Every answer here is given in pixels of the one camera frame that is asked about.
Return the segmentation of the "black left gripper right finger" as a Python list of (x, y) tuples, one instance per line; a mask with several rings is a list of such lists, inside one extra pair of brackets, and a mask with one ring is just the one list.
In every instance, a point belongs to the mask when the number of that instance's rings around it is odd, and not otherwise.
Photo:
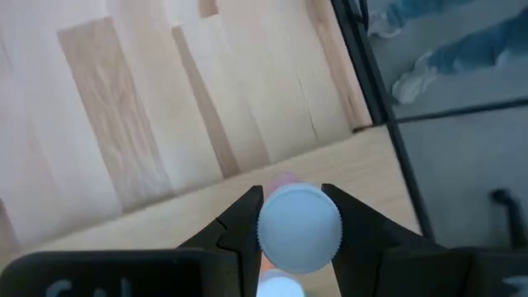
[(441, 247), (397, 224), (333, 184), (321, 190), (337, 206), (342, 218), (341, 246), (332, 267), (342, 296), (371, 297), (385, 251), (439, 250)]

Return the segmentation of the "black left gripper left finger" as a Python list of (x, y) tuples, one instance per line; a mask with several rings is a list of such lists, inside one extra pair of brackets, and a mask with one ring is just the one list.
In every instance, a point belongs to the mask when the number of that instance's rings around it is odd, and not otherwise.
[(181, 279), (187, 296), (255, 296), (262, 262), (257, 218), (263, 188), (252, 186), (222, 214), (177, 247), (192, 268)]

